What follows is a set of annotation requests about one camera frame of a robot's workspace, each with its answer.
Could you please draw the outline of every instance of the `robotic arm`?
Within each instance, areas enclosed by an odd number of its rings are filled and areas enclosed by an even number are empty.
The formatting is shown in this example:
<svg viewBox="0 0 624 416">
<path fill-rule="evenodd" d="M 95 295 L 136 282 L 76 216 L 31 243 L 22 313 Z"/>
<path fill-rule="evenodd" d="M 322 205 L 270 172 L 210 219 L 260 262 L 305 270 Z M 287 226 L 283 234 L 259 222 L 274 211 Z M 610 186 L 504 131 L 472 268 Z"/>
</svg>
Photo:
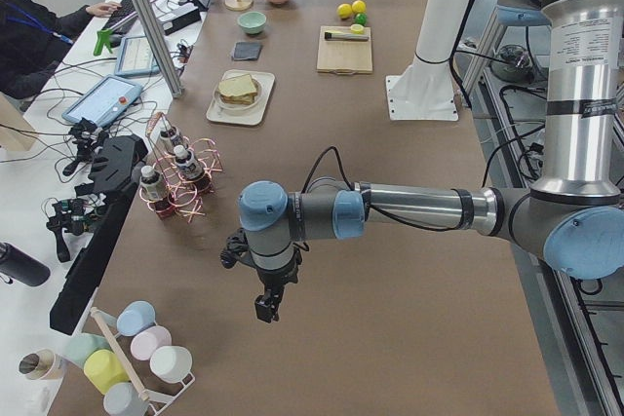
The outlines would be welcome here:
<svg viewBox="0 0 624 416">
<path fill-rule="evenodd" d="M 616 112 L 624 0 L 499 0 L 501 20 L 552 24 L 542 176 L 530 189 L 439 190 L 322 178 L 287 193 L 259 181 L 240 196 L 243 229 L 228 240 L 223 265 L 257 270 L 264 294 L 256 314 L 277 320 L 287 283 L 297 282 L 301 246 L 361 236 L 365 222 L 431 231 L 475 229 L 517 244 L 553 269 L 582 280 L 624 265 L 624 212 L 608 178 Z"/>
</svg>

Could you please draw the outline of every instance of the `green bowl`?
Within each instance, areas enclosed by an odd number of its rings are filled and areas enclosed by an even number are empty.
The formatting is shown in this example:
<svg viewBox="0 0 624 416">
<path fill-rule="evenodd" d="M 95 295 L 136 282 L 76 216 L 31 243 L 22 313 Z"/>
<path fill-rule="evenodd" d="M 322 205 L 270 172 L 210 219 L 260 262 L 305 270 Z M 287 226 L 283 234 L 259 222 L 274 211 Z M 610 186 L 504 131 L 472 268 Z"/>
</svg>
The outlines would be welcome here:
<svg viewBox="0 0 624 416">
<path fill-rule="evenodd" d="M 261 12 L 246 12 L 238 17 L 238 25 L 247 34 L 261 33 L 266 24 L 266 15 Z"/>
</svg>

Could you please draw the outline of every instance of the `black jacket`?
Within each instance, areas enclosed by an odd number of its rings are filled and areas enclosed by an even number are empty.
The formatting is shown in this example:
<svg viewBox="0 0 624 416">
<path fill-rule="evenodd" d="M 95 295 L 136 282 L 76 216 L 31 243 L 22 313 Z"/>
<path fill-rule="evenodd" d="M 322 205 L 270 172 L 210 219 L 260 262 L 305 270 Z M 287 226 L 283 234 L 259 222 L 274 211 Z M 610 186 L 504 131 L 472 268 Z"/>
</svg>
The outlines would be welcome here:
<svg viewBox="0 0 624 416">
<path fill-rule="evenodd" d="M 58 18 L 31 0 L 0 0 L 0 91 L 23 99 L 41 91 L 71 45 L 39 28 L 8 20 L 8 16 L 23 19 L 23 15 L 8 4 L 69 38 L 78 36 L 92 16 L 85 10 L 87 6 Z"/>
</svg>

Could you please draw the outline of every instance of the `brown table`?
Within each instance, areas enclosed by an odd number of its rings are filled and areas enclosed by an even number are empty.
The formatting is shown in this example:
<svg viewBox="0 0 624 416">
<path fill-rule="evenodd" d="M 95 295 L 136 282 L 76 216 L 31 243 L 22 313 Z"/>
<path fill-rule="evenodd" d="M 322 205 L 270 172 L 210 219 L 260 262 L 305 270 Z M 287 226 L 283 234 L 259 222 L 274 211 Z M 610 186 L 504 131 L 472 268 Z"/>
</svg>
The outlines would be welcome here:
<svg viewBox="0 0 624 416">
<path fill-rule="evenodd" d="M 503 241 L 370 224 L 361 239 L 314 242 L 300 283 L 287 286 L 281 321 L 270 325 L 254 317 L 255 272 L 221 267 L 241 189 L 272 179 L 300 190 L 331 144 L 352 180 L 479 186 L 485 164 L 470 112 L 459 110 L 457 123 L 388 118 L 384 77 L 411 62 L 426 0 L 366 0 L 372 75 L 315 71 L 319 26 L 339 24 L 336 6 L 351 1 L 255 0 L 268 16 L 258 62 L 229 59 L 234 43 L 250 38 L 238 14 L 213 1 L 170 119 L 191 138 L 213 138 L 225 173 L 205 198 L 208 215 L 190 225 L 160 221 L 135 202 L 96 305 L 118 314 L 148 300 L 174 344 L 191 351 L 197 382 L 171 416 L 559 414 Z M 231 68 L 277 77 L 256 128 L 204 117 Z M 338 176 L 331 159 L 318 174 Z M 101 396 L 72 368 L 50 414 L 104 414 Z"/>
</svg>

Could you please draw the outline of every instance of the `computer mouse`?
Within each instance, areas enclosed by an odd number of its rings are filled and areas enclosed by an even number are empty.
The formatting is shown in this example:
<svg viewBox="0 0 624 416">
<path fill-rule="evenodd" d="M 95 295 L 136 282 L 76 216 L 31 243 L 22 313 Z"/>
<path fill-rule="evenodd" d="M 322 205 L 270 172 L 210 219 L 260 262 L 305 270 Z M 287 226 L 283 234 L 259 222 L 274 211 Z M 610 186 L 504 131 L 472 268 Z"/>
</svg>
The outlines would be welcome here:
<svg viewBox="0 0 624 416">
<path fill-rule="evenodd" d="M 110 47 L 116 48 L 121 44 L 121 40 L 124 36 L 122 34 L 111 34 L 110 35 Z"/>
</svg>

